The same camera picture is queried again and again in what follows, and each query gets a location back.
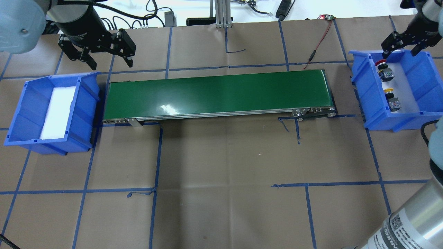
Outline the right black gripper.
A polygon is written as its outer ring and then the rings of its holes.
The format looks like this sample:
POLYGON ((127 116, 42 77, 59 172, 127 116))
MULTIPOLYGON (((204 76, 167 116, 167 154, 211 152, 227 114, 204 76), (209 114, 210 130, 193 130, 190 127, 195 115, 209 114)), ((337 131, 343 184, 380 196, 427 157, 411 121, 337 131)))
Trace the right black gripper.
POLYGON ((411 49, 411 55, 416 56, 427 47, 434 47, 441 39, 442 10, 428 12, 417 11, 415 17, 408 24, 403 33, 393 31, 381 43, 383 59, 387 59, 393 51, 405 46, 415 45, 411 49))

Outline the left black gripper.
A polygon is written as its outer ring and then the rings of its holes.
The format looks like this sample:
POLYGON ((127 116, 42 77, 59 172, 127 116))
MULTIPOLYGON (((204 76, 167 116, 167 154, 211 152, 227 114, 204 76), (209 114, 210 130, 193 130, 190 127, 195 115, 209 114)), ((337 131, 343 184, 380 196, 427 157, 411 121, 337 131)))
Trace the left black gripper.
POLYGON ((90 53, 108 52, 133 67, 136 44, 124 29, 108 32, 92 3, 53 5, 47 14, 62 31, 57 44, 71 61, 79 60, 96 70, 97 62, 90 53))

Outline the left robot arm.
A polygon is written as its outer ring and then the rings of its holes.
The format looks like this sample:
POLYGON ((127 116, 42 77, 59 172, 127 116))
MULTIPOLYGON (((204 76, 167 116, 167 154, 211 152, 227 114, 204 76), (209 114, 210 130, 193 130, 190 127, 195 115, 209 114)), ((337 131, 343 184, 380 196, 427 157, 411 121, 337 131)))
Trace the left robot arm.
POLYGON ((108 31, 94 7, 107 8, 101 0, 2 0, 0 2, 1 51, 30 52, 43 34, 47 17, 62 32, 58 46, 72 61, 92 70, 97 63, 91 53, 106 52, 133 66, 136 45, 128 33, 108 31))

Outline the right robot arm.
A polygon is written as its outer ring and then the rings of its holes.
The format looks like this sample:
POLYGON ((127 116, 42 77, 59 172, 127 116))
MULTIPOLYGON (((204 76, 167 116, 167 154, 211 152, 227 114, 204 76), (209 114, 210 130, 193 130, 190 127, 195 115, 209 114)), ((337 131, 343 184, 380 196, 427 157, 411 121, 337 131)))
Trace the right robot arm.
POLYGON ((407 30, 388 35, 381 52, 350 52, 364 127, 394 132, 420 129, 433 173, 357 249, 442 248, 442 79, 424 52, 441 38, 442 3, 429 0, 407 30))

